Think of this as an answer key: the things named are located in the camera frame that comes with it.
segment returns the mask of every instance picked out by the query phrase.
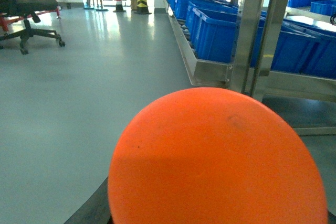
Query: orange ball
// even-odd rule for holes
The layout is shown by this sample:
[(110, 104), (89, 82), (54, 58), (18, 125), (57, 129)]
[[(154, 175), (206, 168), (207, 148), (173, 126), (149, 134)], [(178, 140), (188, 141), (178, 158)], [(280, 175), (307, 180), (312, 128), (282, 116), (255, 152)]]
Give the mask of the orange ball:
[(326, 224), (318, 169), (295, 131), (245, 95), (166, 95), (126, 127), (108, 197), (115, 224)]

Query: yellow and black striped post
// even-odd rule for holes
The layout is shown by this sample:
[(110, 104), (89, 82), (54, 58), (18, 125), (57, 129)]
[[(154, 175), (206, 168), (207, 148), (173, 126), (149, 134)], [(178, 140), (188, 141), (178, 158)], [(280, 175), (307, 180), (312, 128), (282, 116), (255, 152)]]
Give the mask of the yellow and black striped post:
[(138, 5), (136, 7), (137, 14), (151, 14), (148, 11), (147, 0), (138, 0)]

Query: metal rack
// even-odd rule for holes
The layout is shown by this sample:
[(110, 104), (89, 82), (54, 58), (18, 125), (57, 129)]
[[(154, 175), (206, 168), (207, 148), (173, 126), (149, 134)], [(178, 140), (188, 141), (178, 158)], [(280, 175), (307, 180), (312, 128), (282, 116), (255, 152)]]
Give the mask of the metal rack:
[[(271, 71), (287, 0), (270, 0), (262, 36), (259, 60), (250, 67), (251, 52), (258, 27), (263, 0), (242, 0), (237, 17), (234, 61), (230, 64), (197, 59), (170, 13), (170, 21), (193, 85), (222, 87), (248, 93), (262, 101), (265, 94), (336, 102), (336, 80)], [(302, 134), (336, 134), (336, 126), (297, 129)]]

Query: traffic cone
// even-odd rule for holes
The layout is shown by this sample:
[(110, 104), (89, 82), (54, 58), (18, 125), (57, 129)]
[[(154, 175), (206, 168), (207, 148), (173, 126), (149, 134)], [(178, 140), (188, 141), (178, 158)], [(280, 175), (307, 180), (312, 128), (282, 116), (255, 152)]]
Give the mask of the traffic cone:
[(113, 11), (114, 13), (124, 13), (126, 12), (123, 8), (122, 8), (122, 0), (116, 0), (117, 3), (115, 4), (115, 10)]
[(151, 14), (148, 11), (148, 5), (147, 5), (147, 0), (138, 0), (138, 6), (136, 8), (137, 14)]

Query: chair base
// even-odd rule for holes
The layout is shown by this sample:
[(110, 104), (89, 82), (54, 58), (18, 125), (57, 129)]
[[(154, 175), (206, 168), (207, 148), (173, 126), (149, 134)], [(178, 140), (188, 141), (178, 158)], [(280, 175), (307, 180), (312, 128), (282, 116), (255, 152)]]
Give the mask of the chair base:
[(24, 19), (24, 24), (25, 24), (26, 29), (2, 36), (0, 37), (0, 41), (20, 37), (21, 38), (20, 51), (23, 55), (28, 54), (28, 50), (26, 49), (25, 46), (26, 46), (28, 39), (34, 35), (56, 39), (58, 41), (58, 44), (61, 47), (65, 46), (65, 42), (62, 41), (61, 36), (57, 34), (55, 30), (44, 30), (44, 29), (31, 28), (30, 22), (27, 19)]

